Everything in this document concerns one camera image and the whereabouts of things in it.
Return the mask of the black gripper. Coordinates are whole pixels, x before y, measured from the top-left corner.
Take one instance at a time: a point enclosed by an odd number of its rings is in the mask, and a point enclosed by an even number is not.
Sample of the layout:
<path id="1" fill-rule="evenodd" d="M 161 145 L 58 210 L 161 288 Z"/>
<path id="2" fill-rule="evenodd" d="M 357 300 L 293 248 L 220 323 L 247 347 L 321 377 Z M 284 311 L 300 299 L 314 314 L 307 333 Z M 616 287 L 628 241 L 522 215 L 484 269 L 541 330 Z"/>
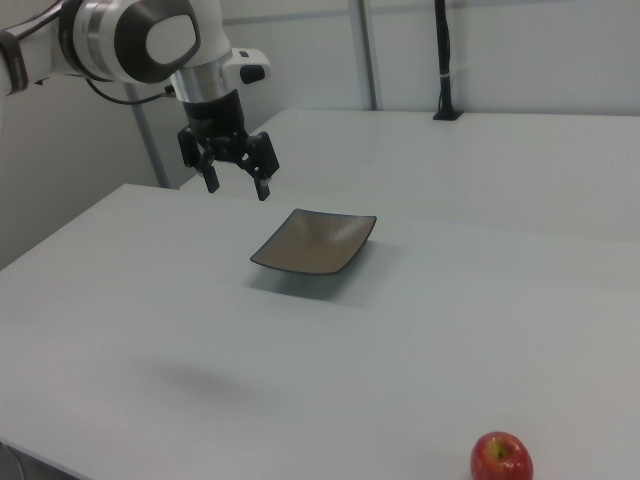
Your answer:
<path id="1" fill-rule="evenodd" d="M 231 92 L 208 102 L 184 102 L 183 108 L 188 125 L 177 137 L 185 166 L 195 169 L 208 192 L 215 193 L 220 183 L 214 158 L 224 162 L 241 160 L 240 168 L 253 178 L 258 199 L 265 201 L 270 195 L 269 182 L 280 164 L 266 132 L 248 135 L 239 93 Z"/>

